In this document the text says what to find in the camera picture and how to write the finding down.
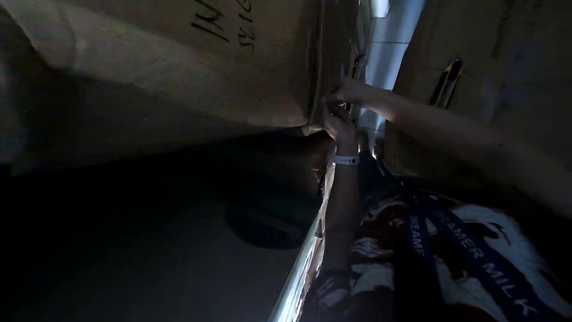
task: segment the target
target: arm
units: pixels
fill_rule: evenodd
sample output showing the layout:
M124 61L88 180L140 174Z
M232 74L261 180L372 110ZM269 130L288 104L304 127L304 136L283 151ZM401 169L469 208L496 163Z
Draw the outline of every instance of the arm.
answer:
M349 113L342 111L340 118L331 115L328 109L324 108L324 127L336 140L338 155L358 155L356 131L349 121ZM355 228L354 218L359 208L358 195L358 167L337 165L325 214L325 248L321 267L323 272L332 268L348 268L349 247Z
M355 80L344 80L329 100L361 104L426 147L454 156L480 169L489 179L509 184L556 213L572 218L571 175L564 172L561 164L518 139Z

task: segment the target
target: person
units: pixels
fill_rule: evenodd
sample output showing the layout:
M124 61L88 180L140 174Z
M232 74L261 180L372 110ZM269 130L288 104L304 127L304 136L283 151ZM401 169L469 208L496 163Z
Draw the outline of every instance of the person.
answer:
M349 113L337 107L371 109L426 147L517 189L553 211L533 217L560 220L553 227L558 232L572 218L572 179L561 164L486 125L356 80L344 79L324 101L334 107L324 109L324 127L336 141L337 158L358 157L359 164L336 164L323 262L302 322L572 318L569 288L526 237L518 214L391 175L365 142L358 143ZM541 240L555 243L552 235L558 234ZM562 244L548 249L556 249L555 258L567 255Z

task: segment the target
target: floor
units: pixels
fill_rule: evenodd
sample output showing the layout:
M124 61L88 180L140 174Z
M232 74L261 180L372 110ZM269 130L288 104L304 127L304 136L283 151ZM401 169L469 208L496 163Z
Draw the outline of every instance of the floor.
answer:
M387 16L374 18L374 32L367 57L366 84L393 89L424 3L424 0L390 1ZM357 124L368 133L370 150L373 151L375 142L383 140L385 119L372 111L362 109L359 111Z

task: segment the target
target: blue lanyard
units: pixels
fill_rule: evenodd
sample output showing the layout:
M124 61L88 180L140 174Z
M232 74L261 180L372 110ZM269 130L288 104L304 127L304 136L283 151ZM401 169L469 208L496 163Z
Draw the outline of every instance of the blue lanyard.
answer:
M406 240L413 250L429 263L436 274L429 248L426 218L459 250L472 274L492 295L509 321L554 321L557 314L547 307L532 286L509 268L504 258L486 245L449 209L425 195L415 195L405 220Z

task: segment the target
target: white watch strap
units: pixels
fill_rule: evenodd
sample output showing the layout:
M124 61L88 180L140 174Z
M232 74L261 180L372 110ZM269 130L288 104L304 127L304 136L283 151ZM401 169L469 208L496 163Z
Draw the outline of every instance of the white watch strap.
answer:
M332 162L335 164L345 164L346 166L357 166L359 164L359 156L333 156Z

